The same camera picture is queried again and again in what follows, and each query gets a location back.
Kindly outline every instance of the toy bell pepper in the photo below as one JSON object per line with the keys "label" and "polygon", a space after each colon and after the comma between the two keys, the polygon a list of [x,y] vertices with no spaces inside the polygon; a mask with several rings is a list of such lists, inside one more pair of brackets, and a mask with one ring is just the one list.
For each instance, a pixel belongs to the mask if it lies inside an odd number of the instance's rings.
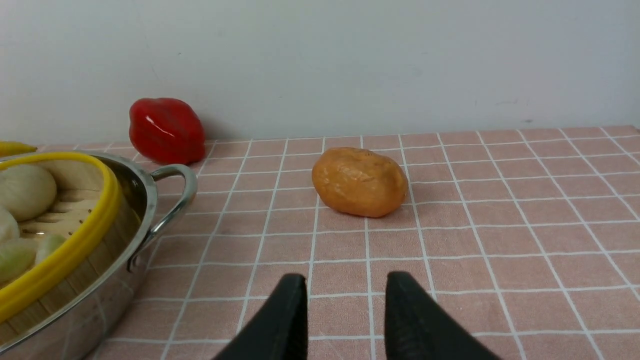
{"label": "toy bell pepper", "polygon": [[198,115],[184,101],[140,99],[129,109],[129,139],[144,157],[160,164],[190,164],[205,158]]}

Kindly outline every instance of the metal handle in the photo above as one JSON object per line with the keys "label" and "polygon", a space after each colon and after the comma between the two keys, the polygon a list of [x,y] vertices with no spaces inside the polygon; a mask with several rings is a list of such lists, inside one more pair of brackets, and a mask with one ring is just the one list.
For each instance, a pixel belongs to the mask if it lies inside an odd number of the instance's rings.
{"label": "metal handle", "polygon": [[154,227],[147,231],[144,239],[142,239],[142,242],[138,245],[136,251],[134,251],[133,255],[129,258],[127,270],[130,272],[135,266],[135,261],[140,253],[143,252],[155,238],[165,232],[172,222],[182,217],[184,215],[184,210],[191,205],[193,199],[196,197],[196,193],[198,192],[198,179],[196,174],[194,174],[189,167],[180,164],[173,164],[158,168],[156,171],[151,173],[151,177],[153,177],[156,182],[176,175],[184,178],[184,191],[182,192],[182,196],[171,211],[169,211],[169,213],[165,215]]}

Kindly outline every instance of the grid line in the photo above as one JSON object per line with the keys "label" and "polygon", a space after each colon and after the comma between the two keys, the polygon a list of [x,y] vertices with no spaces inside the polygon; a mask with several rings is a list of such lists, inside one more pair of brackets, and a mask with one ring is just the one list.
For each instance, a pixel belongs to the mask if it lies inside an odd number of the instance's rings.
{"label": "grid line", "polygon": [[[360,147],[364,148],[364,137],[360,137]],[[374,326],[374,318],[373,318],[373,296],[371,295],[372,287],[371,287],[371,249],[369,246],[369,219],[364,218],[364,247],[365,247],[365,257],[366,257],[366,266],[367,266],[367,305],[369,306],[369,336],[371,337],[369,340],[369,346],[371,351],[371,358],[376,358],[376,341],[374,340],[374,336],[376,335],[375,326]]]}
{"label": "grid line", "polygon": [[[440,138],[440,134],[438,134],[438,141],[440,142],[440,145],[442,145],[442,139]],[[451,166],[450,163],[448,163],[448,157],[447,157],[447,153],[444,150],[444,146],[442,147],[442,152],[444,152],[444,156],[445,156],[445,160],[447,160],[447,166],[449,167],[449,171],[451,172],[451,177],[453,178],[453,180],[456,180],[456,174],[454,174],[453,172],[453,167]],[[462,194],[462,190],[460,189],[460,185],[455,182],[456,184],[456,189],[458,190],[458,195],[460,195],[460,199],[462,201],[464,201],[464,195]],[[489,259],[486,257],[486,252],[484,251],[484,246],[482,244],[482,241],[480,240],[480,235],[478,235],[478,231],[476,229],[476,227],[474,226],[474,219],[471,216],[471,212],[469,211],[469,208],[467,207],[467,204],[463,202],[462,206],[465,209],[465,214],[467,215],[467,219],[469,221],[469,224],[471,226],[471,230],[474,233],[474,237],[476,238],[476,242],[478,244],[478,248],[480,249],[480,253],[483,255],[483,259],[484,259],[484,264],[487,267],[487,270],[489,271],[489,276],[491,277],[491,282],[493,283],[493,287],[497,290],[496,294],[498,295],[498,300],[500,301],[500,306],[502,307],[502,311],[504,312],[504,316],[507,320],[507,325],[509,326],[509,330],[511,331],[511,333],[513,334],[513,339],[516,342],[516,346],[518,347],[518,351],[520,352],[520,357],[522,358],[522,360],[527,360],[527,354],[524,351],[524,347],[522,346],[522,342],[520,341],[520,338],[518,337],[518,334],[516,334],[516,329],[515,326],[513,325],[513,320],[511,319],[511,316],[509,314],[509,309],[507,308],[507,304],[504,301],[504,297],[502,296],[502,293],[500,292],[500,288],[498,286],[498,281],[496,280],[495,274],[493,272],[493,268],[491,266],[491,263],[489,262]]]}
{"label": "grid line", "polygon": [[[284,150],[283,150],[283,155],[282,155],[282,159],[280,160],[280,170],[282,170],[282,166],[284,165],[284,154],[287,153],[287,145],[289,143],[289,140],[285,140],[284,143]],[[275,187],[278,188],[278,182],[280,181],[280,173],[278,173],[278,175],[276,176],[276,185]],[[271,195],[271,202],[269,203],[269,210],[267,210],[267,217],[264,221],[264,227],[262,228],[262,236],[260,237],[260,244],[258,245],[258,252],[255,255],[255,263],[253,264],[253,268],[251,270],[251,276],[249,277],[249,283],[247,284],[246,287],[246,297],[249,296],[249,294],[251,293],[251,287],[253,286],[253,280],[255,279],[255,273],[258,269],[258,262],[260,261],[260,255],[262,254],[262,248],[264,246],[264,239],[266,237],[267,234],[267,229],[269,227],[269,219],[271,218],[271,210],[273,209],[273,203],[276,199],[276,192],[274,191],[273,194]],[[248,305],[248,300],[244,301],[244,304],[242,306],[242,312],[240,313],[240,319],[238,319],[238,325],[236,328],[236,333],[240,332],[240,330],[242,330],[242,327],[244,325],[244,316],[246,315],[246,308]]]}
{"label": "grid line", "polygon": [[[640,254],[640,249],[637,250],[607,250],[608,254]],[[577,251],[577,252],[547,252],[547,256],[577,256],[577,255],[601,255],[602,251]],[[542,257],[542,253],[532,254],[474,254],[474,255],[460,255],[460,256],[427,256],[430,260],[461,260],[461,259],[478,259],[478,258],[536,258]],[[369,261],[416,261],[424,260],[424,257],[410,257],[410,258],[369,258]],[[332,263],[363,263],[366,262],[366,258],[362,259],[339,259],[339,260],[314,260],[315,264],[332,264]],[[254,263],[224,263],[219,261],[206,261],[203,265],[218,265],[218,266],[253,266]],[[309,261],[264,261],[258,263],[258,265],[304,265],[309,264]],[[179,264],[179,265],[154,265],[150,266],[149,270],[164,269],[164,268],[191,268],[198,266],[199,263],[193,264]]]}
{"label": "grid line", "polygon": [[496,171],[498,172],[498,175],[502,179],[502,184],[504,184],[504,186],[506,187],[507,192],[509,192],[509,196],[511,196],[512,201],[515,203],[516,209],[518,209],[518,212],[519,212],[520,216],[524,220],[524,223],[525,223],[527,229],[529,230],[529,234],[531,234],[531,237],[533,238],[533,240],[536,242],[536,245],[540,249],[540,253],[541,253],[542,257],[545,259],[545,262],[547,263],[547,266],[551,270],[551,274],[553,274],[554,279],[556,280],[558,286],[560,287],[560,290],[562,291],[562,293],[564,295],[564,298],[569,303],[569,306],[571,307],[571,310],[573,311],[573,314],[575,315],[576,319],[578,320],[578,323],[580,324],[580,328],[582,329],[582,331],[585,332],[585,335],[586,335],[587,339],[589,340],[589,343],[593,347],[593,350],[596,352],[596,355],[598,356],[598,358],[600,360],[604,360],[604,356],[602,355],[602,352],[600,351],[600,348],[598,347],[598,345],[596,344],[595,340],[593,339],[593,336],[589,333],[589,331],[587,329],[587,325],[585,325],[584,320],[582,319],[582,316],[578,312],[578,309],[575,307],[575,304],[573,303],[573,300],[571,299],[571,297],[569,296],[569,293],[567,292],[566,288],[564,287],[564,284],[563,284],[562,280],[560,279],[560,276],[558,276],[558,272],[556,271],[556,268],[553,266],[553,264],[551,263],[551,260],[547,256],[545,248],[542,246],[542,243],[540,242],[540,239],[538,239],[538,235],[536,234],[535,231],[533,231],[533,228],[531,227],[531,224],[529,223],[529,219],[527,218],[527,215],[524,213],[524,211],[520,207],[520,204],[518,203],[518,201],[516,199],[516,196],[513,194],[513,191],[511,190],[511,187],[509,186],[509,183],[502,177],[502,172],[500,171],[500,168],[498,167],[498,165],[493,160],[493,156],[491,155],[491,152],[489,151],[489,148],[486,147],[486,145],[484,143],[484,140],[482,139],[482,136],[480,135],[480,133],[478,133],[478,137],[480,138],[480,142],[482,143],[482,145],[484,146],[484,149],[486,150],[487,154],[489,155],[489,158],[491,159],[491,161],[493,163],[493,166],[495,167]]}
{"label": "grid line", "polygon": [[[249,154],[249,150],[251,149],[251,141],[249,141],[249,144],[246,148],[246,153]],[[213,149],[216,147],[216,144],[213,145],[211,151],[213,151]],[[227,206],[229,205],[229,200],[231,199],[231,194],[233,193],[233,189],[237,183],[238,178],[240,177],[240,174],[236,175],[236,178],[234,179],[234,184],[231,186],[231,191],[229,191],[229,195],[227,195],[227,199],[225,201],[225,205],[223,206],[223,209],[226,209]],[[220,224],[222,223],[222,216],[218,217],[218,221],[216,222],[216,227],[214,228],[214,231],[210,234],[209,238],[207,239],[207,245],[205,245],[204,250],[202,251],[202,255],[200,257],[200,262],[198,265],[198,268],[196,269],[195,274],[193,275],[193,278],[191,280],[191,284],[189,286],[189,290],[187,291],[187,294],[184,297],[184,302],[182,303],[182,307],[180,308],[180,312],[178,313],[178,317],[175,320],[175,323],[173,324],[173,327],[171,329],[171,333],[169,334],[169,342],[167,343],[167,345],[164,347],[162,356],[161,356],[161,360],[166,360],[166,356],[169,353],[169,344],[171,341],[173,341],[176,332],[178,331],[178,327],[180,325],[180,321],[182,320],[182,317],[184,316],[184,312],[187,308],[187,299],[189,299],[191,297],[191,293],[193,292],[193,289],[195,288],[196,285],[196,281],[198,280],[198,275],[200,275],[200,269],[202,269],[202,263],[204,262],[205,257],[207,256],[209,247],[211,246],[211,242],[213,241],[213,238],[215,237],[215,234],[218,232],[218,228],[220,227]]]}
{"label": "grid line", "polygon": [[[435,293],[441,295],[468,295],[468,294],[497,294],[501,293],[577,293],[580,291],[603,291],[603,290],[626,290],[629,289],[627,285],[617,286],[590,286],[587,288],[535,288],[535,289],[478,289],[478,290],[460,290],[460,291],[445,291],[436,290]],[[333,294],[316,294],[310,295],[310,299],[336,299],[343,297],[368,297],[371,296],[385,296],[385,293],[379,291],[372,291],[371,293],[333,293]],[[266,300],[267,295],[254,295],[249,297],[198,297],[187,299],[188,303],[194,302],[229,302],[229,301],[245,301],[245,300]],[[172,297],[149,297],[133,300],[134,303],[142,302],[184,302],[184,298],[172,298]]]}
{"label": "grid line", "polygon": [[[582,153],[580,152],[580,150],[578,149],[577,146],[575,146],[575,144],[573,143],[573,141],[571,139],[569,139],[569,137],[564,133],[564,131],[562,129],[560,129],[560,132],[562,133],[562,135],[567,139],[567,141],[569,141],[569,144],[571,144],[571,146],[573,147],[573,149],[580,154],[580,156],[582,157],[582,159],[591,167],[591,169],[593,169],[593,171],[597,174],[598,171],[596,170],[596,168],[582,155]],[[622,201],[622,203],[627,207],[627,209],[631,212],[631,214],[633,214],[633,216],[636,218],[636,220],[640,220],[640,218],[638,218],[638,215],[636,214],[636,212],[633,210],[633,208],[629,205],[629,203],[620,195],[618,195],[616,189],[611,186],[611,183],[609,183],[607,181],[607,179],[602,176],[599,175],[600,179],[609,187],[609,189],[612,191],[613,194],[615,194],[615,196],[618,198],[618,200]],[[560,189],[560,192],[566,196],[564,190]],[[576,215],[578,215],[580,220],[583,220],[581,215],[579,214],[578,210],[575,208],[575,206],[573,205],[573,203],[570,200],[567,200],[571,206],[573,207],[573,210],[575,211]],[[593,234],[593,232],[591,231],[591,227],[586,225],[586,227],[588,228],[588,231],[592,234],[593,240],[596,242],[596,244],[598,245],[598,247],[600,248],[600,250],[602,250],[602,252],[604,253],[604,255],[607,257],[607,260],[609,261],[609,263],[611,264],[611,266],[613,266],[613,268],[616,270],[616,272],[618,273],[618,275],[620,275],[620,277],[622,278],[622,280],[629,286],[631,286],[631,282],[629,281],[629,279],[627,279],[627,277],[625,276],[625,274],[622,272],[622,270],[620,270],[620,267],[618,266],[618,264],[616,264],[615,261],[613,261],[613,259],[611,258],[611,256],[605,252],[605,248],[604,246],[602,246],[602,243],[600,243],[600,240],[598,239],[597,236],[595,236],[595,234]],[[634,288],[631,288],[631,292],[633,292],[633,294],[636,296],[636,299],[638,301],[640,301],[640,293],[638,293],[638,291]]]}
{"label": "grid line", "polygon": [[[409,197],[411,198],[411,207],[413,210],[413,217],[415,219],[415,225],[420,229],[420,216],[418,216],[418,209],[416,208],[415,196],[413,194],[413,187],[411,186],[411,175],[409,174],[409,170],[406,167],[406,156],[404,155],[404,146],[402,142],[402,136],[398,135],[398,142],[400,143],[400,153],[402,155],[404,172],[406,173],[407,181],[409,182]],[[429,258],[427,257],[427,249],[424,244],[424,234],[422,231],[418,231],[418,239],[420,240],[420,250],[422,251],[422,257],[424,258],[424,267],[427,272],[427,278],[429,281],[429,292],[431,297],[433,297],[434,301],[438,300],[438,295],[435,292],[435,285],[433,284],[433,274],[431,273],[431,267],[429,266]]]}
{"label": "grid line", "polygon": [[[326,138],[322,139],[322,150],[324,152],[324,146],[326,143]],[[312,281],[313,281],[313,271],[314,271],[314,260],[315,260],[315,256],[316,256],[316,236],[317,236],[317,231],[318,231],[318,213],[320,212],[320,195],[316,194],[316,208],[315,208],[315,215],[314,215],[314,232],[311,235],[311,250],[310,250],[310,254],[309,254],[309,272],[307,275],[307,304],[309,303],[309,300],[311,299],[311,287],[313,285]]]}

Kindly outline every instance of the steamer basket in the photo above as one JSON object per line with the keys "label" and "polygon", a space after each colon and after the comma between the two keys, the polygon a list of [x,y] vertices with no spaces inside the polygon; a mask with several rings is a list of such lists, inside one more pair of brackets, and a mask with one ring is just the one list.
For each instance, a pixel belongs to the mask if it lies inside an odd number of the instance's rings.
{"label": "steamer basket", "polygon": [[1,162],[0,170],[26,163],[47,169],[58,194],[46,213],[19,223],[22,237],[41,240],[46,234],[60,234],[67,240],[39,265],[2,284],[0,345],[46,320],[92,285],[140,227],[116,176],[97,158],[50,152]]}

